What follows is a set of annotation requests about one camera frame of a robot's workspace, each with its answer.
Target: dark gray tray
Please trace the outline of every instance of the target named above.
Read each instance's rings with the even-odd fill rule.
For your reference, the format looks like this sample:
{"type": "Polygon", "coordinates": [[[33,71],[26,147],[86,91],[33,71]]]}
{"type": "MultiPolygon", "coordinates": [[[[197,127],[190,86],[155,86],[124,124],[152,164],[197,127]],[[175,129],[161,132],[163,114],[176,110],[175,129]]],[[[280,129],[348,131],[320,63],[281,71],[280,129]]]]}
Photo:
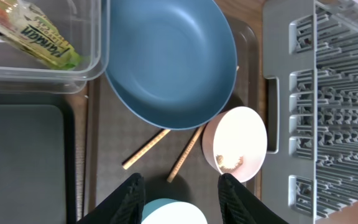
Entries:
{"type": "Polygon", "coordinates": [[[75,223],[74,153],[63,99],[0,93],[0,224],[75,223]]]}
{"type": "MultiPolygon", "coordinates": [[[[258,111],[258,48],[250,27],[228,18],[237,46],[240,69],[226,108],[247,105],[258,111]]],[[[205,160],[200,140],[171,184],[166,179],[195,130],[171,131],[128,170],[122,163],[159,128],[132,114],[112,91],[106,77],[91,82],[85,177],[85,214],[94,209],[131,174],[145,177],[146,201],[172,198],[196,205],[208,223],[222,223],[218,177],[205,160]]],[[[254,190],[250,181],[247,187],[254,190]]]]}

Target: pink bowl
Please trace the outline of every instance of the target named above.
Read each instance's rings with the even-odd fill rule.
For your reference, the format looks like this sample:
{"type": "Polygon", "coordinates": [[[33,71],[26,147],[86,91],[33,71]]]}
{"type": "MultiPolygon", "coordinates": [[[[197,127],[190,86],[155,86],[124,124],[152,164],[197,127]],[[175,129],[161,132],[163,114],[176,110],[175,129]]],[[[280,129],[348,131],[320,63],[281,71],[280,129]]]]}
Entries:
{"type": "Polygon", "coordinates": [[[217,153],[241,153],[243,163],[231,174],[240,182],[253,178],[262,167],[267,151],[267,133],[262,118],[245,106],[217,115],[203,134],[203,152],[208,163],[220,174],[217,153]]]}

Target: chopstick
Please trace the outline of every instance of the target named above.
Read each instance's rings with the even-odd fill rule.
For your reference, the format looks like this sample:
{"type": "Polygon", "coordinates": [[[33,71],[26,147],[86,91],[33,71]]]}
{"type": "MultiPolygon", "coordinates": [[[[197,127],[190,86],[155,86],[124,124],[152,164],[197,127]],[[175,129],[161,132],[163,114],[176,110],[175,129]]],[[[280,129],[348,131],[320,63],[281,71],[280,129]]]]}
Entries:
{"type": "Polygon", "coordinates": [[[171,130],[163,129],[156,137],[149,141],[142,149],[137,151],[130,159],[128,159],[122,167],[126,170],[130,168],[138,159],[140,159],[146,152],[155,146],[162,138],[164,138],[171,130]]]}
{"type": "Polygon", "coordinates": [[[187,156],[189,155],[191,149],[196,144],[197,139],[200,137],[201,133],[203,132],[205,128],[205,124],[202,125],[197,129],[197,131],[194,133],[193,137],[191,138],[191,141],[187,145],[186,149],[182,152],[182,154],[179,157],[179,160],[175,163],[173,166],[173,169],[171,173],[168,176],[167,181],[170,183],[173,181],[175,176],[178,174],[180,167],[183,165],[184,161],[186,160],[187,156]]]}

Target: plastic dish rack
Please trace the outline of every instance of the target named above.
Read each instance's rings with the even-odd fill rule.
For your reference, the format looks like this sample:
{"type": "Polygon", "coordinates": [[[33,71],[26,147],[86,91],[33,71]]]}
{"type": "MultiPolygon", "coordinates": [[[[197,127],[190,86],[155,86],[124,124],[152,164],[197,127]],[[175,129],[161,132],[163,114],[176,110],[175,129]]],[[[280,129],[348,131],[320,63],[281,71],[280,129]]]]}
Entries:
{"type": "Polygon", "coordinates": [[[309,224],[357,202],[358,4],[268,1],[264,77],[275,83],[263,203],[309,224]]]}

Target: countertop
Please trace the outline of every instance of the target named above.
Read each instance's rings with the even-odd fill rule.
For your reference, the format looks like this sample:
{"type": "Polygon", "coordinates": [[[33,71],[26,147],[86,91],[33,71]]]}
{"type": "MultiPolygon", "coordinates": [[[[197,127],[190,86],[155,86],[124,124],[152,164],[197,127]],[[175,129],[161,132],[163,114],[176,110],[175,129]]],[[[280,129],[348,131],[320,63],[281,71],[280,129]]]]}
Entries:
{"type": "MultiPolygon", "coordinates": [[[[248,23],[254,30],[259,41],[259,115],[267,124],[267,83],[262,71],[262,8],[265,0],[216,0],[222,11],[232,17],[248,23]]],[[[83,186],[85,170],[86,148],[86,121],[88,107],[88,87],[77,94],[67,95],[66,99],[73,107],[76,126],[76,191],[77,191],[77,215],[83,214],[83,186]]],[[[261,196],[261,172],[256,177],[256,196],[261,196]]],[[[337,212],[330,219],[321,220],[318,224],[355,223],[358,222],[358,203],[346,208],[343,212],[337,212]]]]}

